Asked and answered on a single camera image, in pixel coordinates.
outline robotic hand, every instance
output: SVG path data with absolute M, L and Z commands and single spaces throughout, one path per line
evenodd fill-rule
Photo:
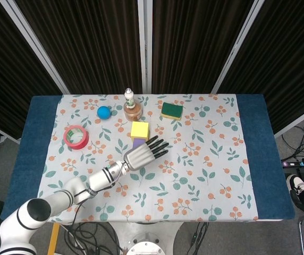
M 99 191 L 113 187 L 128 170 L 137 171 L 166 154 L 168 150 L 163 149 L 168 143 L 161 145 L 163 139 L 156 141 L 157 139 L 158 136 L 151 138 L 138 148 L 128 151 L 123 161 L 117 161 L 90 175 L 89 188 L 85 187 L 79 177 L 74 177 L 66 182 L 61 190 L 49 197 L 28 200 L 2 222 L 0 255 L 36 255 L 36 249 L 29 244 L 29 240 L 37 229 L 50 217 L 68 207 L 78 205 L 94 197 Z

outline table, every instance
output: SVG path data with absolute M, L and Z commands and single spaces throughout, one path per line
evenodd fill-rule
M 198 100 L 200 97 L 219 97 L 193 96 Z M 263 96 L 236 95 L 236 99 L 257 205 L 258 216 L 254 220 L 293 218 L 294 211 Z M 38 194 L 60 100 L 61 96 L 32 99 L 2 218 L 6 218 L 26 200 Z

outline gray floor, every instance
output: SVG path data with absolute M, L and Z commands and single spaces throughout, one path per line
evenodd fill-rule
M 302 135 L 302 131 L 292 128 L 284 134 L 284 137 L 290 145 L 297 147 Z M 276 143 L 281 158 L 292 154 L 293 151 L 284 144 L 281 137 L 276 139 Z M 6 198 L 17 152 L 18 145 L 9 139 L 0 145 L 0 200 Z M 210 223 L 198 254 L 301 254 L 297 219 L 302 215 L 304 213 L 296 209 L 295 219 L 281 222 Z M 186 254 L 195 229 L 196 223 L 184 223 L 181 226 L 174 242 L 174 254 Z M 33 236 L 31 243 L 36 247 L 39 255 L 47 254 L 51 231 L 52 224 L 46 224 Z M 103 232 L 99 230 L 99 242 L 113 246 L 112 242 L 106 242 L 101 237 Z M 62 237 L 61 230 L 56 252 L 72 254 Z

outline yellow block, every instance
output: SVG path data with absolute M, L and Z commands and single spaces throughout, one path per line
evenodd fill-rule
M 132 122 L 132 129 L 131 129 L 131 138 L 132 141 L 135 138 L 141 138 L 148 140 L 148 122 Z
M 55 253 L 59 227 L 60 227 L 60 224 L 54 223 L 53 230 L 52 230 L 52 235 L 50 236 L 50 243 L 49 243 L 49 248 L 48 248 L 48 254 L 47 255 L 54 255 L 54 253 Z

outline orange berry pattern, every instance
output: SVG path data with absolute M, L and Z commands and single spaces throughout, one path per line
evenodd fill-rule
M 76 222 L 258 219 L 235 95 L 135 95 L 135 99 L 142 106 L 139 121 L 149 123 L 149 137 L 158 135 L 170 143 L 169 153 L 142 169 L 128 171 L 114 187 L 89 199 L 80 207 Z M 39 197 L 63 189 L 73 177 L 80 178 L 87 189 L 90 175 L 123 159 L 132 148 L 124 102 L 123 95 L 62 97 Z M 182 118 L 161 117 L 164 102 L 181 106 Z M 110 118 L 97 116 L 101 106 L 109 107 Z M 70 125 L 81 125 L 88 132 L 83 149 L 73 150 L 65 144 L 63 134 Z M 51 221 L 70 223 L 77 208 L 72 206 Z

